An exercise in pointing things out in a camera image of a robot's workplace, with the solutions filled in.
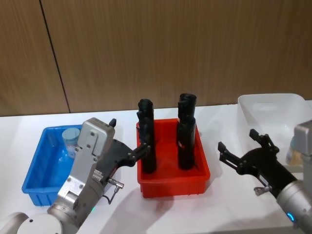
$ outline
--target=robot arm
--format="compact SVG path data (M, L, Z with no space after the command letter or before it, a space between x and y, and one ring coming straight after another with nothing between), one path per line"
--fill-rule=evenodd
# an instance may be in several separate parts
M121 166L133 167L150 150L146 144L131 150L113 139L115 125L115 119L110 124L96 118L85 121L71 172L47 214L22 216L24 222L15 218L9 225L12 228L0 230L0 234L75 234L102 197L110 204L123 188L122 183L112 179L116 170ZM116 187L111 199L104 195L108 183Z
M294 130L296 150L305 157L304 178L308 184L310 180L307 175L312 175L311 155L312 155L312 121L297 125ZM276 154L279 149L274 146L268 135L259 136L254 129L250 131L250 137L257 141L261 148L254 149L246 153L242 158L231 154L220 142L220 161L234 168L240 175L253 175L263 185L262 188L254 188L257 196L270 192L276 202L293 222L295 228L300 228L306 234L312 234L312 194L307 190L303 181L297 180L278 161Z

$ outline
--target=blue plastic bin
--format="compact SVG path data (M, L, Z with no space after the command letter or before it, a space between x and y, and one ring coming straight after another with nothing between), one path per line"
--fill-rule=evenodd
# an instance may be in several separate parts
M35 206L51 206L72 169L74 160L67 155L62 133L81 125L48 127L42 132L22 191Z

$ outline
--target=brown wooden panel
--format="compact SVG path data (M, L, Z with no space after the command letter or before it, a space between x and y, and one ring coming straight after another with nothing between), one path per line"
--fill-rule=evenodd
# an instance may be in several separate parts
M43 0L73 112L312 99L311 0Z
M38 0L0 1L0 116L68 113Z

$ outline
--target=blue led light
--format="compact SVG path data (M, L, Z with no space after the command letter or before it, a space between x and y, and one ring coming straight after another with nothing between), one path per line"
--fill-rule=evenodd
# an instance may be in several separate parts
M291 222L294 222L294 217L291 213L287 213L287 216L291 220Z

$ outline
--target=tabletop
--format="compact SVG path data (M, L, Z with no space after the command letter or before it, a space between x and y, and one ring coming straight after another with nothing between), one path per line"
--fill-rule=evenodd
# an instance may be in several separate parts
M78 234L203 234L203 233L300 233L270 194L257 197L260 182L240 176L219 162L217 143L234 154L243 153L236 134L237 105L196 107L195 118L211 178L201 195L144 199L137 182L137 168L120 168L115 178L125 186L111 205L101 199ZM177 117L177 108L155 109L155 119ZM0 117L0 220L13 212L28 216L46 212L35 207L21 187L42 130L49 126L82 124L96 117L117 119L115 139L136 147L136 110ZM302 173L294 174L302 178ZM106 194L110 196L114 188Z

